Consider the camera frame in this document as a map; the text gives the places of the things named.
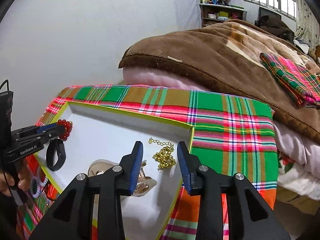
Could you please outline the pink bed sheet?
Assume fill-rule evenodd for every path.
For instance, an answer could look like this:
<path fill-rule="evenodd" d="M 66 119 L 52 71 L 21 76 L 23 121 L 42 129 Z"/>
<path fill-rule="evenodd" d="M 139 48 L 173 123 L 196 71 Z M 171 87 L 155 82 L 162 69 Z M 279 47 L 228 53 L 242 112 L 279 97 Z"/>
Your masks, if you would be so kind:
<path fill-rule="evenodd" d="M 155 68 L 124 67 L 123 79 L 128 85 L 147 85 L 184 90 L 210 91 L 210 89 L 205 88 L 186 77 Z"/>

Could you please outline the white floral duvet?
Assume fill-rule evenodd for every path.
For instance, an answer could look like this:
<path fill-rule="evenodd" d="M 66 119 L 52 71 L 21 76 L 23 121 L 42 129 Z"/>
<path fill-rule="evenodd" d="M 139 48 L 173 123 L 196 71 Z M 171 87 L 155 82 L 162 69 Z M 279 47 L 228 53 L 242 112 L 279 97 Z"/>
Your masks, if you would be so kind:
<path fill-rule="evenodd" d="M 319 200 L 319 143 L 273 123 L 278 160 L 278 185 L 300 196 Z"/>

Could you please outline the translucent pink hair claw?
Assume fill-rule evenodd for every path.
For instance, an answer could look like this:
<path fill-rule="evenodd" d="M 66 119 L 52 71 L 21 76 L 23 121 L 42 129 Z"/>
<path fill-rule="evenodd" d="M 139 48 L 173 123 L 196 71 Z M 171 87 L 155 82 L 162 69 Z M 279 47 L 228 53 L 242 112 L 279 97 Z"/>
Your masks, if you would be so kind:
<path fill-rule="evenodd" d="M 146 164 L 147 164 L 147 161 L 143 160 L 140 168 L 139 176 L 138 176 L 137 186 L 133 193 L 133 196 L 135 197 L 142 197 L 146 195 L 153 187 L 157 185 L 156 180 L 145 175 L 143 168 L 146 166 Z M 116 165 L 118 165 L 118 163 L 114 163 L 109 160 L 98 159 L 93 163 L 91 163 L 91 165 L 88 168 L 87 175 L 89 177 L 92 177 L 92 176 L 103 174 L 105 171 L 107 171 L 108 169 Z"/>

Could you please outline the folded plaid cloth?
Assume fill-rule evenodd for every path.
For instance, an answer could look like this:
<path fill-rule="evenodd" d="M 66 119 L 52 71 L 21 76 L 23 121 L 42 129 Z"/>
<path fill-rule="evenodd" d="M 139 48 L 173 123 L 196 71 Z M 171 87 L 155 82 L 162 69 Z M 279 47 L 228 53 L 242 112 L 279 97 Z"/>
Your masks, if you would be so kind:
<path fill-rule="evenodd" d="M 319 78 L 282 56 L 261 53 L 262 65 L 298 107 L 319 108 Z"/>

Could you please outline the red green plaid cloth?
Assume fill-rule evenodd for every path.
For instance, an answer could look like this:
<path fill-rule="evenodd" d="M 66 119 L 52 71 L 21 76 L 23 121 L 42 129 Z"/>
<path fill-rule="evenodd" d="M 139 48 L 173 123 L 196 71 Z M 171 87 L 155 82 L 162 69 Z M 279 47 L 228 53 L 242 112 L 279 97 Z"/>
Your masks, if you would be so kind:
<path fill-rule="evenodd" d="M 243 173 L 273 209 L 277 188 L 277 154 L 272 109 L 259 101 L 210 92 L 164 87 L 95 85 L 63 89 L 37 124 L 49 124 L 67 101 L 108 106 L 181 121 L 195 128 L 191 153 L 217 173 Z M 47 186 L 40 197 L 18 211 L 22 239 L 28 239 L 57 197 Z M 195 239 L 199 197 L 181 187 L 159 239 Z"/>

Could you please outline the brown fleece blanket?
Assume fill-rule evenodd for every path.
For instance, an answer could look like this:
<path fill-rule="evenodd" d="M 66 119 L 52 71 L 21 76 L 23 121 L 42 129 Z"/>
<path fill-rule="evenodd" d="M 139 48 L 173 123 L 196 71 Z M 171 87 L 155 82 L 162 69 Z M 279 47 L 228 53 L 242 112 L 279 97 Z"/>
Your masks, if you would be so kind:
<path fill-rule="evenodd" d="M 319 142 L 319 109 L 297 106 L 263 66 L 261 53 L 319 70 L 294 45 L 241 20 L 145 38 L 125 51 L 119 68 L 127 83 L 136 82 L 134 70 L 159 70 L 212 92 L 261 101 L 278 122 Z"/>

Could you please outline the yellow-green white tray box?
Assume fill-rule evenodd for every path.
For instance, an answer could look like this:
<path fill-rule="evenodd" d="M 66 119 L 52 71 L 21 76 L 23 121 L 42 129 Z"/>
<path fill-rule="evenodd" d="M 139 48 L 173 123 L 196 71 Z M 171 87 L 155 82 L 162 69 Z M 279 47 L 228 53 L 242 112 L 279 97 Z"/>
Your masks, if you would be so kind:
<path fill-rule="evenodd" d="M 181 188 L 178 165 L 158 169 L 153 155 L 160 142 L 177 146 L 180 141 L 191 146 L 194 127 L 180 121 L 125 110 L 67 102 L 54 121 L 72 122 L 71 135 L 65 142 L 66 161 L 56 172 L 46 165 L 46 150 L 35 154 L 44 173 L 62 192 L 79 173 L 87 173 L 98 160 L 117 164 L 130 154 L 135 142 L 143 143 L 144 173 L 156 185 L 142 197 L 126 197 L 121 201 L 124 231 L 127 239 L 159 239 L 167 226 Z"/>

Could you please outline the dark wooden shelf unit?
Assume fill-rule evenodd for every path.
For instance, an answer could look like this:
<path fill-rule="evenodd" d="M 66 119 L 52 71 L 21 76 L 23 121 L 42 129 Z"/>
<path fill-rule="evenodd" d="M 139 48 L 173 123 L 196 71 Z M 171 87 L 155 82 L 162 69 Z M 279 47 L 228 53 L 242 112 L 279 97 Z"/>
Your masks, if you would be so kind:
<path fill-rule="evenodd" d="M 227 20 L 246 20 L 247 11 L 236 6 L 218 4 L 199 4 L 202 27 L 225 22 Z"/>

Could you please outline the cardboard bed base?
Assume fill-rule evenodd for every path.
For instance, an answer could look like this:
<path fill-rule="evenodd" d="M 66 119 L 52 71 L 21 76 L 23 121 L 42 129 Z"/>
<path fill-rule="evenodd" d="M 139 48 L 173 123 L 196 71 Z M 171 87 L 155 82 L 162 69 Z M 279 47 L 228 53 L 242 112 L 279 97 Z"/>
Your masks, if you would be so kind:
<path fill-rule="evenodd" d="M 307 196 L 300 196 L 281 186 L 277 187 L 276 199 L 280 202 L 293 205 L 302 213 L 309 215 L 315 215 L 319 209 L 319 200 L 313 200 Z"/>

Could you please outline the patterned curtain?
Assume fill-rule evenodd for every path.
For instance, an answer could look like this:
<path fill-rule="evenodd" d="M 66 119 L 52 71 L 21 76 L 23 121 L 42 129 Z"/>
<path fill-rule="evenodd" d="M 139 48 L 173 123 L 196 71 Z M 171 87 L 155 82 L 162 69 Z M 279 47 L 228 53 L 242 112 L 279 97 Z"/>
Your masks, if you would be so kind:
<path fill-rule="evenodd" d="M 319 46 L 319 23 L 304 0 L 296 0 L 297 17 L 295 38 L 305 42 L 311 49 Z"/>

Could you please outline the black wristband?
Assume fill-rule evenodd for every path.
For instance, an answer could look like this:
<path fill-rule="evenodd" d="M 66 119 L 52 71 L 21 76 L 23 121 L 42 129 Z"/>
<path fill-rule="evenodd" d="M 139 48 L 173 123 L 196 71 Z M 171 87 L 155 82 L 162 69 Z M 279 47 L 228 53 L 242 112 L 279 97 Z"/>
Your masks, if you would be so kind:
<path fill-rule="evenodd" d="M 47 167 L 55 172 L 63 167 L 66 161 L 65 146 L 61 139 L 52 140 L 46 151 L 46 164 Z"/>

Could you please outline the dark clothes on chair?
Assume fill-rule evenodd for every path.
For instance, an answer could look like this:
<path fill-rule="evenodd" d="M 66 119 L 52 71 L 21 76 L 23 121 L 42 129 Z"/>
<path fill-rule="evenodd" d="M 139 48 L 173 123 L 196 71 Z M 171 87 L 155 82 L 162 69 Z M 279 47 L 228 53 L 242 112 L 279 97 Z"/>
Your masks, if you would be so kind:
<path fill-rule="evenodd" d="M 276 37 L 294 44 L 295 33 L 281 20 L 281 16 L 278 13 L 260 7 L 255 25 Z"/>

